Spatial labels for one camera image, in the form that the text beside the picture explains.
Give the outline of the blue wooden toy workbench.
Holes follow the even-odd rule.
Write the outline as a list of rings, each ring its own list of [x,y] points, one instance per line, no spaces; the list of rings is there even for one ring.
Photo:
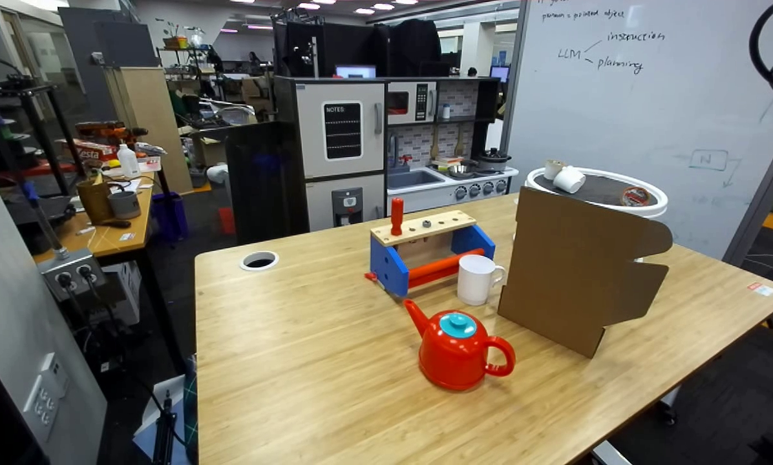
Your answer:
[[[366,279],[405,299],[416,286],[454,276],[463,255],[490,259],[493,251],[493,237],[463,208],[409,215],[394,197],[387,221],[369,229]]]

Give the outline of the toy play kitchen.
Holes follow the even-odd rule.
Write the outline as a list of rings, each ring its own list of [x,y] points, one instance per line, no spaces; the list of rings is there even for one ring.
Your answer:
[[[291,154],[298,229],[340,227],[511,192],[516,171],[485,146],[495,78],[276,78]]]

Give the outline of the white ceramic mug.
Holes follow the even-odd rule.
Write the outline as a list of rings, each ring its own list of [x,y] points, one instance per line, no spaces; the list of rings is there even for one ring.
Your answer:
[[[466,304],[482,304],[489,292],[503,279],[503,269],[485,255],[463,255],[458,260],[458,296]]]

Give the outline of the brown cardboard box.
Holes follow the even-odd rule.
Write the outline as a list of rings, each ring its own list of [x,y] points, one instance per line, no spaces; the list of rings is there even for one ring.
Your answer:
[[[604,329],[643,317],[671,248],[666,225],[587,201],[521,189],[499,312],[582,356]]]

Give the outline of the wooden side desk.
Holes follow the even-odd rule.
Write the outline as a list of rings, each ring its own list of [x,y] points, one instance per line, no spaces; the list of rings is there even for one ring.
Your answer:
[[[150,207],[154,180],[139,176],[128,184],[110,179],[91,179],[77,184],[82,205],[70,220],[53,227],[53,237],[65,251],[87,248],[97,260],[126,260],[148,248]]]

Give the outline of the grey power outlet box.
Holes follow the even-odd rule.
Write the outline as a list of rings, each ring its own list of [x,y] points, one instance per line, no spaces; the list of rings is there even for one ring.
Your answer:
[[[84,248],[58,251],[48,260],[40,260],[38,272],[56,299],[70,299],[105,283],[95,255]]]

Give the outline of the whiteboard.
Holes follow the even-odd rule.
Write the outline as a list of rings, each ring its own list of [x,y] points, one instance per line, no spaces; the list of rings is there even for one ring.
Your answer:
[[[507,146],[625,174],[706,255],[740,242],[773,165],[773,0],[528,0]]]

